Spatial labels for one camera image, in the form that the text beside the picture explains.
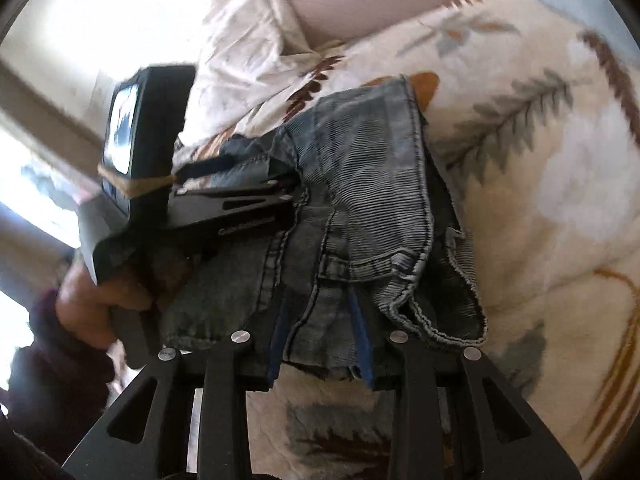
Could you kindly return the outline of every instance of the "screw head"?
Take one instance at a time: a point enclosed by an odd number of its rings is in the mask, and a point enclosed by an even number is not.
[[[462,355],[470,361],[479,361],[482,357],[482,352],[473,346],[468,346],[465,348],[465,351],[462,352]]]
[[[161,361],[170,361],[178,355],[178,352],[175,351],[175,348],[163,348],[158,352],[158,359]]]
[[[251,334],[246,330],[238,330],[237,332],[233,332],[231,335],[231,341],[234,343],[246,343],[250,338]]]
[[[391,339],[391,341],[393,341],[394,343],[404,344],[409,341],[409,336],[402,330],[394,330],[391,334],[389,334],[389,339]]]

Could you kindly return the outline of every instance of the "blue denim fabric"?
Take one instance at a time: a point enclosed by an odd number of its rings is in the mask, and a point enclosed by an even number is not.
[[[486,318],[470,239],[424,145],[424,126],[410,83],[397,78],[325,97],[258,139],[229,139],[221,153],[239,162],[210,186],[295,171],[296,222],[273,236],[224,242],[165,312],[165,341],[206,348],[267,307],[282,283],[289,301],[303,302],[284,359],[351,367],[348,288],[367,282],[399,327],[439,346],[481,344]]]

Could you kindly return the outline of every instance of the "leaf pattern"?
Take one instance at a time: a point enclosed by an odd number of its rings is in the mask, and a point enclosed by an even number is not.
[[[511,385],[529,399],[542,377],[545,349],[545,323],[540,320],[521,338],[511,341],[502,354],[490,353],[489,358]]]
[[[326,81],[329,76],[324,72],[334,70],[334,66],[338,64],[344,56],[331,56],[323,59],[316,67],[311,71],[311,80],[307,82],[300,90],[293,92],[287,99],[287,109],[283,122],[286,123],[292,119],[297,113],[305,109],[306,103],[312,101],[314,96],[322,89],[321,81]]]
[[[371,81],[367,81],[362,86],[377,86],[389,79],[391,79],[389,75],[377,77]],[[418,108],[420,108],[422,113],[425,113],[438,89],[440,78],[433,72],[418,72],[417,74],[413,74],[409,80],[414,89],[415,99],[418,101]]]
[[[474,174],[481,184],[489,160],[504,172],[511,150],[521,153],[524,146],[533,150],[534,118],[546,124],[549,110],[557,116],[562,102],[574,105],[571,83],[550,69],[544,78],[511,84],[514,95],[496,96],[489,103],[476,104],[478,119],[455,125],[456,138],[434,143],[447,169],[460,182]]]
[[[596,439],[589,453],[582,461],[582,466],[587,464],[602,449],[604,444],[612,436],[613,431],[618,427],[619,423],[622,422],[622,426],[616,432],[613,444],[609,446],[610,450],[617,449],[635,420],[636,414],[640,411],[640,395],[636,394],[634,396],[636,385],[640,379],[640,367],[636,367],[633,370],[631,367],[631,363],[638,350],[640,287],[635,286],[634,282],[626,274],[615,270],[596,269],[593,273],[596,276],[617,280],[626,285],[631,291],[634,307],[631,316],[626,322],[626,330],[622,336],[618,352],[598,391],[598,398],[601,399],[600,407],[587,433],[587,438],[596,435]],[[606,416],[614,403],[616,404],[614,411],[609,416]],[[625,410],[631,403],[633,403],[631,410],[627,413],[626,420],[623,421]]]
[[[312,446],[309,454],[329,455],[336,462],[364,465],[361,471],[345,476],[345,480],[386,480],[391,440],[376,428],[373,431],[377,437],[374,442],[364,440],[358,431],[353,431],[352,438],[345,438],[331,428],[327,436],[316,431],[312,439],[302,442]]]
[[[174,168],[179,168],[189,162],[205,160],[214,156],[218,156],[222,145],[229,140],[236,130],[236,124],[229,126],[224,132],[210,137],[205,142],[197,146],[183,146],[174,153]],[[190,178],[182,185],[183,190],[188,189],[204,189],[209,185],[210,177],[203,176],[201,178]]]
[[[609,86],[629,121],[636,145],[640,146],[640,110],[636,103],[634,84],[626,68],[613,54],[610,46],[596,32],[584,32],[579,37],[598,57],[600,67],[604,69]]]
[[[456,12],[445,18],[436,27],[430,27],[430,31],[423,36],[406,44],[398,51],[396,57],[404,56],[414,48],[428,43],[434,38],[438,38],[436,49],[438,55],[442,58],[465,45],[469,37],[471,37],[472,32],[478,34],[495,34],[498,32],[511,34],[520,33],[511,23],[485,19],[484,13],[465,18],[461,12]]]

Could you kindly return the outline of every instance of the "gray leaf print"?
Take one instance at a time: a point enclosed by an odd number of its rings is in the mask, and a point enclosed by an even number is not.
[[[540,320],[525,335],[507,345],[503,354],[488,356],[511,385],[528,399],[542,376],[542,357],[546,349],[545,323]]]
[[[456,124],[455,139],[435,141],[434,149],[443,157],[447,169],[457,166],[464,179],[473,174],[482,184],[489,160],[504,172],[511,150],[517,154],[525,146],[533,150],[536,116],[545,124],[549,111],[555,116],[560,113],[562,102],[569,109],[574,104],[571,83],[552,70],[544,73],[546,79],[514,81],[514,95],[496,96],[490,102],[476,104],[477,120]]]
[[[290,404],[290,450],[312,471],[308,480],[385,480],[393,412],[392,392],[381,392],[373,410]]]
[[[440,57],[455,52],[466,44],[472,32],[478,34],[519,34],[518,29],[510,23],[494,22],[484,12],[464,18],[460,12],[442,20],[436,27],[430,27],[427,34],[412,40],[396,53],[397,57],[404,56],[414,48],[438,37],[436,49]]]

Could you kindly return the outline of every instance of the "white fabric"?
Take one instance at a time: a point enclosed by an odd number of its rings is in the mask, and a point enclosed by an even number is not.
[[[320,59],[287,0],[213,0],[180,140],[223,132]]]
[[[235,132],[261,136],[284,122],[301,95],[298,111],[333,92],[405,73],[417,86],[423,82],[422,89],[414,85],[421,100],[439,80],[423,108],[428,141],[464,191],[489,319],[485,349],[498,365],[516,367],[510,378],[520,381],[588,478],[615,450],[640,406],[640,384],[633,380],[640,351],[628,350],[636,348],[629,337],[640,330],[634,314],[640,287],[638,71],[607,57],[604,42],[589,44],[583,25],[537,0],[463,0],[328,51],[323,59],[334,60],[311,72],[317,54],[281,55],[281,47],[270,50],[258,41],[254,32],[261,30],[285,44],[266,0],[243,1],[215,8],[216,23],[241,16],[244,34],[211,35],[205,53],[213,55],[205,54],[200,68],[210,74],[209,83],[198,83],[192,102],[200,109],[196,114],[191,104],[186,133],[202,127],[191,142],[238,120]],[[263,27],[249,9],[271,16],[271,25]],[[252,47],[256,42],[259,48]],[[554,85],[564,90],[526,97]],[[529,107],[510,115],[504,109],[514,102]],[[508,128],[487,133],[482,123],[498,119]],[[460,156],[464,164],[452,164]],[[619,351],[632,355],[614,364]],[[293,386],[272,392],[261,397],[260,409],[278,406],[284,413],[300,395]],[[341,402],[335,398],[337,407]],[[273,450],[252,456],[257,472],[283,478],[296,469],[283,436],[287,424],[274,418],[252,431],[256,446]],[[278,455],[281,461],[273,459]]]

